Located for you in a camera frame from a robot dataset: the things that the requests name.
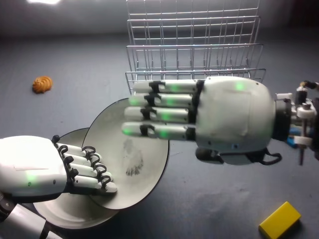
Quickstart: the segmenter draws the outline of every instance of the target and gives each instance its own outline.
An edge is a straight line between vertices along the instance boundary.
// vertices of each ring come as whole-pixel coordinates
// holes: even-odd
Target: metal wire
[[[262,81],[259,0],[127,0],[131,92],[139,80],[241,76]]]

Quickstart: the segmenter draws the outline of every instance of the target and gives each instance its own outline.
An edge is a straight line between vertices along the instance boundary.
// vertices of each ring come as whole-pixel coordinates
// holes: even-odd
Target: yellow block
[[[269,239],[277,239],[301,214],[289,203],[285,202],[259,225],[259,230]]]

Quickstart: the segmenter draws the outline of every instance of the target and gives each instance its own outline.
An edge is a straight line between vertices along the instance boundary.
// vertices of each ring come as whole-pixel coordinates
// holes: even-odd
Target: white robotic hand
[[[92,147],[83,149],[36,136],[0,139],[0,192],[15,203],[40,202],[61,193],[116,192],[112,175]]]
[[[126,135],[196,141],[221,153],[262,150],[272,138],[275,101],[256,81],[144,81],[134,90],[122,126]]]

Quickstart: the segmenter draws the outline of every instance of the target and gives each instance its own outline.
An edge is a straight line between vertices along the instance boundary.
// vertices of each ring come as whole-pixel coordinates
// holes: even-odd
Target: orange cookie
[[[49,91],[52,87],[52,79],[48,76],[39,76],[33,82],[33,91],[38,93],[44,93]]]

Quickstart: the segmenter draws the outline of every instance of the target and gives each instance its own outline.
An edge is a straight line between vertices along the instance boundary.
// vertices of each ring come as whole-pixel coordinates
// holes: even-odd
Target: table surface
[[[303,80],[318,81],[318,29],[260,32],[259,66],[272,94],[294,92]],[[126,35],[77,36],[0,42],[0,137],[51,138],[89,127],[109,104],[129,96]],[[33,80],[52,77],[51,91],[36,95]],[[319,162],[272,140],[273,166],[214,165],[195,158],[194,143],[172,142],[168,167],[141,203],[90,230],[59,230],[68,238],[261,238],[258,225],[285,201],[301,214],[289,238],[318,238]]]

